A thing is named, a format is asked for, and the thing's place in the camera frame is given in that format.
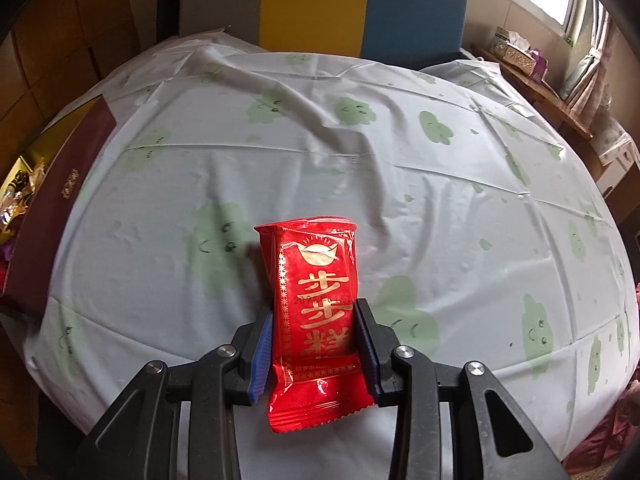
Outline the grey yellow blue sofa chair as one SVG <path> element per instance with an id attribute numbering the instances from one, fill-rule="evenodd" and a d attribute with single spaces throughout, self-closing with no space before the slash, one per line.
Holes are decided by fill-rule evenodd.
<path id="1" fill-rule="evenodd" d="M 180 0 L 180 35 L 222 29 L 269 51 L 420 70 L 460 58 L 468 0 Z"/>

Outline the tissue box on shelf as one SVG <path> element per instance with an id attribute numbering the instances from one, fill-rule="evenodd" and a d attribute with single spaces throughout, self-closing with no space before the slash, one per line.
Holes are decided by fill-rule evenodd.
<path id="1" fill-rule="evenodd" d="M 520 46 L 521 37 L 516 32 L 497 27 L 491 40 L 490 52 L 500 61 L 517 68 L 526 76 L 532 76 L 536 60 L 529 54 L 527 47 Z"/>

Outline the purple packet on shelf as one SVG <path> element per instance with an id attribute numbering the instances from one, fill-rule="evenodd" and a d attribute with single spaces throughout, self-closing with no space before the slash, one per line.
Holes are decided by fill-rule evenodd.
<path id="1" fill-rule="evenodd" d="M 532 78 L 533 81 L 538 82 L 538 84 L 541 84 L 548 70 L 548 61 L 542 56 L 538 49 L 530 49 L 528 54 L 535 61 L 530 78 Z"/>

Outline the white green patterned tablecloth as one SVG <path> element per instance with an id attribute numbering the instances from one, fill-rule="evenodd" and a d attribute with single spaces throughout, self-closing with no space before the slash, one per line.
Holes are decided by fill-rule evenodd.
<path id="1" fill-rule="evenodd" d="M 378 319 L 436 361 L 484 362 L 567 456 L 636 368 L 634 279 L 578 155 L 496 79 L 221 34 L 114 70 L 91 94 L 116 128 L 24 342 L 29 374 L 90 429 L 145 362 L 195 360 L 250 322 L 256 226 L 340 216 Z"/>

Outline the yellow pistachio nut bag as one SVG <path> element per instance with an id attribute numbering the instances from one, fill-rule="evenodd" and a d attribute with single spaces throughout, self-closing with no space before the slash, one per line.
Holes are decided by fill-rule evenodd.
<path id="1" fill-rule="evenodd" d="M 29 173 L 29 184 L 24 187 L 22 192 L 13 194 L 6 189 L 18 170 Z M 17 159 L 6 178 L 6 182 L 1 187 L 1 243 L 7 242 L 20 229 L 30 203 L 35 198 L 46 176 L 46 170 L 47 166 L 42 157 L 36 160 L 33 167 L 28 166 L 23 157 Z"/>

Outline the wooden side shelf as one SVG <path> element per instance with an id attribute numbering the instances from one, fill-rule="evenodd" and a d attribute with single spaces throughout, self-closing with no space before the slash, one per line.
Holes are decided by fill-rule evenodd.
<path id="1" fill-rule="evenodd" d="M 578 138 L 590 141 L 592 135 L 587 127 L 570 111 L 551 89 L 544 84 L 538 84 L 533 79 L 527 78 L 517 68 L 500 61 L 486 49 L 471 44 L 471 53 L 485 61 L 496 62 L 504 79 L 521 93 L 524 99 L 559 133 L 570 134 Z"/>

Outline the white cardboard box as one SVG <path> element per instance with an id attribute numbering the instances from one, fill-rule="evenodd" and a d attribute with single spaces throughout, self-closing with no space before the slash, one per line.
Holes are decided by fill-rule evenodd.
<path id="1" fill-rule="evenodd" d="M 639 150 L 632 136 L 611 115 L 600 107 L 590 126 L 591 145 L 596 151 L 603 172 L 597 186 L 606 197 L 620 184 L 632 167 L 639 167 Z"/>

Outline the brown gold chocolate packet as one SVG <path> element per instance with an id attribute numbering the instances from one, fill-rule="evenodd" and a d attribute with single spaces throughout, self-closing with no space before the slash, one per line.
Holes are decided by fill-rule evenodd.
<path id="1" fill-rule="evenodd" d="M 30 175 L 27 171 L 18 170 L 6 190 L 11 191 L 13 194 L 22 192 L 24 187 L 29 184 L 29 178 Z"/>

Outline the large red cake packet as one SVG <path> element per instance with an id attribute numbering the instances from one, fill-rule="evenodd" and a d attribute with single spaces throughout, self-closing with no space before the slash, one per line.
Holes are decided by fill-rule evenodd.
<path id="1" fill-rule="evenodd" d="M 271 430 L 317 427 L 368 408 L 354 343 L 356 223 L 301 218 L 256 230 L 274 297 Z"/>

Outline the maroon gold gift box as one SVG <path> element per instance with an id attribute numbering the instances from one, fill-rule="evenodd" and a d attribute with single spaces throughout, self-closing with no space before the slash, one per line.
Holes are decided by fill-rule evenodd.
<path id="1" fill-rule="evenodd" d="M 1 243 L 1 312 L 43 317 L 53 263 L 66 222 L 96 156 L 116 127 L 103 96 L 85 102 L 45 128 L 18 158 L 47 170 L 20 229 Z"/>

